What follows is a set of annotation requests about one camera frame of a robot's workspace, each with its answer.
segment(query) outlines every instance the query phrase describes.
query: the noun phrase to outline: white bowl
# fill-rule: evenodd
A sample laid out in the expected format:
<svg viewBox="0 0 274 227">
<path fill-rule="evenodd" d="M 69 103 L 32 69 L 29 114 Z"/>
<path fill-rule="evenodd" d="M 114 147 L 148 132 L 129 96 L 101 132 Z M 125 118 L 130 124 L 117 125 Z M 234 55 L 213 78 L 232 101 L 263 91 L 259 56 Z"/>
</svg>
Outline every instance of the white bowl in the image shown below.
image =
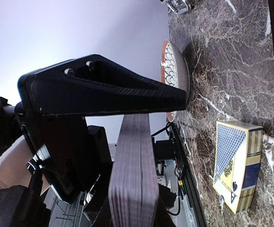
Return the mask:
<svg viewBox="0 0 274 227">
<path fill-rule="evenodd" d="M 170 40 L 165 40 L 161 53 L 161 82 L 184 90 L 189 95 L 189 71 L 185 58 Z M 179 115 L 177 111 L 166 113 L 169 122 Z"/>
</svg>

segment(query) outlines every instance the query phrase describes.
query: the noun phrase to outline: marble countertop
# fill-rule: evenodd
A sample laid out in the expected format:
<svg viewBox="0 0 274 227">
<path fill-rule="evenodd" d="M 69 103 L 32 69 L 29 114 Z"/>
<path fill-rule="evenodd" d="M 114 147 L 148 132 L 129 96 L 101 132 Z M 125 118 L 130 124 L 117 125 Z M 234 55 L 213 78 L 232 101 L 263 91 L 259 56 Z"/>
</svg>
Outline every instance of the marble countertop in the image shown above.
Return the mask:
<svg viewBox="0 0 274 227">
<path fill-rule="evenodd" d="M 169 14 L 170 40 L 190 67 L 186 111 L 175 120 L 208 226 L 274 226 L 274 53 L 267 0 L 200 0 Z M 233 214 L 213 189 L 216 120 L 264 127 L 261 167 L 248 211 Z"/>
</svg>

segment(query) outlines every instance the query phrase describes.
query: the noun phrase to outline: white wall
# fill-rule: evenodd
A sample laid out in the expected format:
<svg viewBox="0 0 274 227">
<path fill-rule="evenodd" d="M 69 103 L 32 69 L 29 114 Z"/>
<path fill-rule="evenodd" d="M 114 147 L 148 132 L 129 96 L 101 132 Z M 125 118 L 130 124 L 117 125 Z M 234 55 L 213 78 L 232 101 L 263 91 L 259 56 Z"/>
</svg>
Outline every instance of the white wall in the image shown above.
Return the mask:
<svg viewBox="0 0 274 227">
<path fill-rule="evenodd" d="M 159 0 L 0 0 L 0 96 L 20 101 L 18 78 L 60 61 L 98 53 L 160 80 L 160 51 L 168 38 Z M 87 118 L 117 142 L 122 116 Z M 152 132 L 165 114 L 150 116 Z"/>
</svg>

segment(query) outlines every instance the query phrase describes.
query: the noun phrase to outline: playing card box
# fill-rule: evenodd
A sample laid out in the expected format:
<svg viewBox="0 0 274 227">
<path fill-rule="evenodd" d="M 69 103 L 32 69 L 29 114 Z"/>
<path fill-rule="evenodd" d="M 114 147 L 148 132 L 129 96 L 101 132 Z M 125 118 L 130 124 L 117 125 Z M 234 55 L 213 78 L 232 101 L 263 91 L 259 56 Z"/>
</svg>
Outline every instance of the playing card box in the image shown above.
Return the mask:
<svg viewBox="0 0 274 227">
<path fill-rule="evenodd" d="M 213 187 L 236 214 L 249 209 L 260 168 L 263 127 L 217 121 Z"/>
</svg>

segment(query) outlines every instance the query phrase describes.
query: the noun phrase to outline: bolt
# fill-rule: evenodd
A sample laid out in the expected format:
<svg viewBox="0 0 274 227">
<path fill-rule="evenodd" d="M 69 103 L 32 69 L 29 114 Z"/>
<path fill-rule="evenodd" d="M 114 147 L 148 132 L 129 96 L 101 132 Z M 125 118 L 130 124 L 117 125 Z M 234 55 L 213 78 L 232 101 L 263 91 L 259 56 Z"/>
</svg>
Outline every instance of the bolt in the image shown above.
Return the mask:
<svg viewBox="0 0 274 227">
<path fill-rule="evenodd" d="M 92 71 L 94 69 L 94 62 L 87 61 L 86 65 L 87 65 L 87 67 L 89 68 L 90 71 Z"/>
<path fill-rule="evenodd" d="M 65 74 L 69 77 L 75 77 L 75 72 L 72 69 L 66 69 Z"/>
</svg>

